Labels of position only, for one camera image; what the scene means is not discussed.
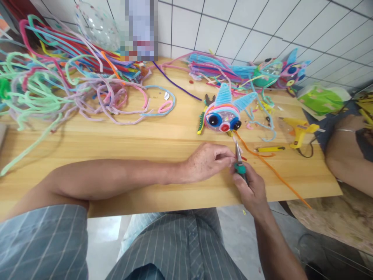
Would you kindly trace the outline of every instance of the wire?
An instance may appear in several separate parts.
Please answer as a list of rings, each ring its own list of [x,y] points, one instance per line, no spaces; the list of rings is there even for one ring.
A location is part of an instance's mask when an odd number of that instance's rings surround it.
[[[302,151],[300,150],[300,148],[297,148],[296,150],[298,151],[298,153],[304,157],[304,158],[311,158],[314,156],[314,147],[312,146],[312,142],[316,140],[316,136],[315,138],[312,139],[312,141],[310,142],[310,146],[311,146],[311,155],[310,156],[305,156]]]

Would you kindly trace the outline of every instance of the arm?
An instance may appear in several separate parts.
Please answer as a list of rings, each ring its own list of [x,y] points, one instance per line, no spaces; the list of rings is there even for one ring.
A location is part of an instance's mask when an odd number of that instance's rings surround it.
[[[206,180],[235,162],[226,146],[204,143],[184,162],[99,159],[61,166],[32,188],[7,219],[58,204],[88,209],[90,200],[102,200],[154,184],[186,184]]]
[[[234,174],[233,179],[241,194],[242,203],[254,217],[260,263],[265,278],[307,280],[269,208],[263,178],[250,165],[244,164],[249,185],[238,174]]]
[[[364,128],[363,120],[349,115],[337,123],[326,148],[326,164],[336,178],[373,197],[373,163],[364,159],[355,134]]]

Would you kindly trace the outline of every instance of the tile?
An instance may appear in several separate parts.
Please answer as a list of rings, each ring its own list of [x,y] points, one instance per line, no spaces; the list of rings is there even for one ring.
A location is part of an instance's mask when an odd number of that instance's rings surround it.
[[[276,36],[293,41],[327,4],[325,0],[302,0],[276,32]]]
[[[254,219],[243,205],[218,207],[224,245],[247,279],[264,280]]]
[[[173,0],[173,5],[180,6],[192,11],[202,12],[204,0]]]
[[[339,42],[347,34],[353,32],[356,28],[362,25],[367,19],[357,13],[350,12],[343,19],[341,19],[335,26],[326,32],[320,39],[318,39],[312,48],[327,51]]]
[[[175,58],[178,58],[179,56],[191,53],[192,51],[193,49],[185,49],[185,48],[176,47],[173,45],[171,47],[171,58],[175,59]]]
[[[201,15],[173,7],[172,44],[194,49]]]
[[[228,23],[216,54],[235,58],[249,31],[249,29]]]
[[[337,70],[341,69],[342,67],[346,66],[350,62],[345,59],[335,58],[334,61],[326,65],[324,68],[317,71],[315,74],[312,75],[313,78],[317,79],[324,79],[330,74],[336,72]]]
[[[234,65],[234,66],[247,66],[248,63],[247,62],[243,62],[243,61],[239,61],[239,60],[234,60],[232,62],[232,65]]]
[[[314,84],[317,82],[319,82],[319,80],[314,79],[314,78],[308,78],[308,79],[304,79],[303,82],[300,82],[299,84],[297,83],[297,86],[305,87],[305,86],[308,86],[309,84]]]
[[[171,44],[171,5],[158,3],[158,41]]]
[[[171,45],[158,43],[158,56],[171,57]]]
[[[354,11],[362,13],[368,17],[373,17],[373,1],[364,0],[354,9]]]
[[[211,49],[215,53],[226,25],[225,21],[202,15],[195,49],[204,52]]]
[[[275,34],[298,2],[299,0],[269,0],[255,24],[255,29],[268,34]]]
[[[305,60],[315,61],[321,55],[322,55],[322,52],[314,51],[314,50],[311,50],[311,49],[307,49],[303,53],[298,51],[297,61],[305,61]]]
[[[51,17],[50,12],[47,10],[42,0],[30,0],[42,16]]]
[[[313,60],[310,65],[306,68],[306,75],[312,76],[320,69],[324,68],[326,65],[335,60],[335,56],[329,54],[323,54],[318,59]]]
[[[267,1],[237,0],[229,21],[252,28],[266,3]]]
[[[205,0],[203,13],[227,21],[235,2],[235,0]]]
[[[109,242],[118,239],[122,216],[90,218],[87,222],[87,232],[90,242]]]
[[[373,36],[369,37],[365,41],[361,42],[359,45],[348,51],[347,53],[343,54],[343,58],[347,58],[350,60],[355,60],[366,53],[368,53],[370,50],[372,50],[373,46]]]
[[[252,30],[239,51],[237,59],[243,61],[254,61],[256,56],[261,52],[270,39],[271,36]]]
[[[361,68],[349,73],[347,76],[337,80],[336,82],[339,84],[347,85],[348,83],[360,78],[361,76],[368,74],[371,71],[372,71],[371,67],[362,66]]]
[[[368,20],[362,26],[328,50],[328,53],[341,56],[372,35],[373,21]]]
[[[334,24],[336,24],[349,11],[334,3],[330,3],[303,31],[295,38],[294,42],[311,46]]]
[[[255,64],[260,64],[262,63],[266,58],[276,58],[278,55],[287,48],[289,43],[272,37],[268,44],[264,47],[264,49],[258,54],[256,57],[254,63]]]
[[[347,8],[353,9],[360,4],[361,0],[334,0],[334,2],[346,6]]]
[[[232,64],[233,60],[234,59],[231,59],[231,58],[225,58],[225,57],[222,57],[222,56],[217,56],[218,58],[220,59],[224,59],[228,64]]]
[[[51,13],[59,20],[70,23],[75,22],[75,2],[74,0],[56,1],[43,0],[43,3],[48,7]]]
[[[298,45],[295,45],[295,44],[289,44],[287,46],[286,49],[283,50],[283,52],[277,57],[279,60],[281,61],[285,61],[288,59],[288,56],[289,54],[295,49],[295,48],[298,48],[298,51],[297,51],[297,56],[300,56],[303,52],[305,52],[307,50],[307,48],[305,47],[301,47],[301,46],[298,46]]]
[[[365,83],[367,82],[372,82],[373,81],[373,68],[372,71],[368,72],[365,75],[362,75],[361,77],[356,78],[355,80],[347,83],[347,86],[352,86],[352,87],[362,87]]]
[[[360,56],[355,61],[363,63],[363,64],[369,64],[369,63],[373,62],[373,50],[364,54],[363,56]]]
[[[344,67],[341,69],[338,69],[334,73],[331,73],[329,76],[325,77],[325,80],[330,81],[330,82],[335,82],[344,76],[348,75],[349,73],[359,69],[361,67],[360,64],[355,63],[355,62],[350,62],[346,64]]]

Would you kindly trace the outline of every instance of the pipe cleaner animal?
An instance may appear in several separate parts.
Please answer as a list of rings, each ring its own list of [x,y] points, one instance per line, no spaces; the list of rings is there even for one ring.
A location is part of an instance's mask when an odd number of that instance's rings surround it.
[[[211,103],[204,117],[205,125],[215,131],[227,132],[241,127],[240,113],[257,97],[247,94],[232,102],[232,93],[226,83],[222,83],[216,101]]]
[[[306,76],[306,67],[311,63],[311,60],[306,60],[303,63],[296,62],[297,51],[298,48],[295,48],[290,53],[288,60],[284,61],[280,78],[276,82],[277,88],[289,88]]]

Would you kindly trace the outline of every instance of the white tile wall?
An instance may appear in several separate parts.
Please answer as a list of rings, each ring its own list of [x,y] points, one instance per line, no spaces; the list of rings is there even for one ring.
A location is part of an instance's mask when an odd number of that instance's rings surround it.
[[[31,0],[74,25],[75,1]],[[123,18],[123,0],[85,0]],[[160,56],[214,51],[234,65],[265,58],[312,60],[299,85],[356,89],[373,80],[373,0],[159,0]]]

